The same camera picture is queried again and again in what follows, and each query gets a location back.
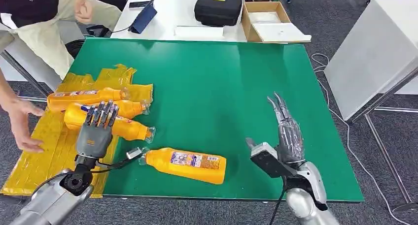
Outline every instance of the beige pants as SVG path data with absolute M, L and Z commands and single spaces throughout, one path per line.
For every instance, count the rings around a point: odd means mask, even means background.
M 91 24 L 103 25 L 112 31 L 121 11 L 98 0 L 88 1 L 93 7 Z M 63 79 L 74 59 L 61 40 L 57 25 L 59 20 L 75 21 L 74 0 L 59 0 L 58 13 L 52 20 L 23 26 L 15 32 Z

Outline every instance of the person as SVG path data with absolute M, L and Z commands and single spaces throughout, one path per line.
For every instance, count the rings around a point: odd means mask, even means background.
M 0 22 L 8 26 L 63 79 L 73 57 L 57 22 L 79 21 L 114 29 L 121 11 L 98 0 L 0 0 Z
M 21 150 L 33 153 L 42 153 L 40 147 L 42 141 L 32 139 L 29 135 L 28 114 L 42 116 L 43 110 L 32 103 L 18 99 L 15 92 L 7 83 L 0 69 L 0 106 L 9 113 L 12 133 L 17 147 Z

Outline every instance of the yellow plastic bag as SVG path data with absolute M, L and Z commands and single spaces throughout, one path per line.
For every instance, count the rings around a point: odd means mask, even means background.
M 127 68 L 122 64 L 116 68 L 103 68 L 96 81 L 92 76 L 84 76 L 68 73 L 57 92 L 97 90 L 105 87 L 114 89 L 128 88 L 132 101 L 141 99 L 152 102 L 152 84 L 132 85 L 132 76 L 136 72 L 133 68 Z M 13 171 L 4 184 L 1 193 L 7 195 L 30 195 L 46 179 L 58 174 L 65 168 L 74 170 L 74 158 L 76 155 L 75 142 L 78 131 L 69 130 L 64 124 L 64 114 L 53 113 L 46 109 L 45 114 L 39 119 L 32 137 L 43 141 L 41 147 L 45 150 L 42 154 L 23 152 L 18 159 Z M 107 149 L 107 154 L 101 162 L 112 163 L 114 152 L 119 137 L 114 136 Z M 93 174 L 94 190 L 91 197 L 102 197 L 107 179 L 107 173 Z

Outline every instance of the human arm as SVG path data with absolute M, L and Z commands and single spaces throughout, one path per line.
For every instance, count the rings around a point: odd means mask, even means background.
M 17 147 L 21 150 L 41 153 L 40 140 L 32 139 L 29 135 L 28 114 L 42 116 L 43 110 L 32 103 L 20 100 L 7 83 L 0 69 L 0 106 L 9 113 L 12 133 L 16 139 Z
M 93 8 L 88 0 L 75 0 L 74 5 L 75 18 L 81 22 L 88 24 L 91 22 Z

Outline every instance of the metal table frame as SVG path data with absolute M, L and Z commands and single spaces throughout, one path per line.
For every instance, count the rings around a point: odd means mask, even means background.
M 13 43 L 14 36 L 8 31 L 0 31 L 1 47 L 0 56 L 2 56 L 18 73 L 20 73 L 33 87 L 35 87 L 45 98 L 18 96 L 20 99 L 30 101 L 46 102 L 46 98 L 50 92 L 37 82 L 28 71 L 26 71 L 20 63 L 18 63 L 6 50 L 6 47 Z
M 398 188 L 400 189 L 402 196 L 405 200 L 405 204 L 400 205 L 396 208 L 394 208 L 393 212 L 399 212 L 399 211 L 406 211 L 406 210 L 412 210 L 412 209 L 418 209 L 418 202 L 412 201 L 411 197 L 408 194 L 408 191 L 406 190 L 402 179 L 400 178 L 398 171 L 396 170 L 392 160 L 390 159 L 390 156 L 386 150 L 386 147 L 384 146 L 378 131 L 376 130 L 371 118 L 370 114 L 373 110 L 377 111 L 392 111 L 392 112 L 406 112 L 406 113 L 418 113 L 418 109 L 411 109 L 411 108 L 393 108 L 393 107 L 380 107 L 380 105 L 385 102 L 389 97 L 394 95 L 398 90 L 400 90 L 402 87 L 404 87 L 406 84 L 408 84 L 410 81 L 412 81 L 415 77 L 418 76 L 418 66 L 412 70 L 408 75 L 406 75 L 404 78 L 402 78 L 398 83 L 396 83 L 392 88 L 390 88 L 388 91 L 386 91 L 384 94 L 382 94 L 381 97 L 379 97 L 377 100 L 372 102 L 368 107 L 366 107 L 363 111 L 360 113 L 354 114 L 349 121 L 355 123 L 357 119 L 364 116 L 366 118 L 366 121 L 370 127 L 370 130 L 373 133 L 373 136 L 375 137 L 377 144 L 379 146 L 379 149 L 384 157 L 384 161 L 387 163 L 387 166 L 390 169 L 391 174 L 393 175 L 396 184 Z

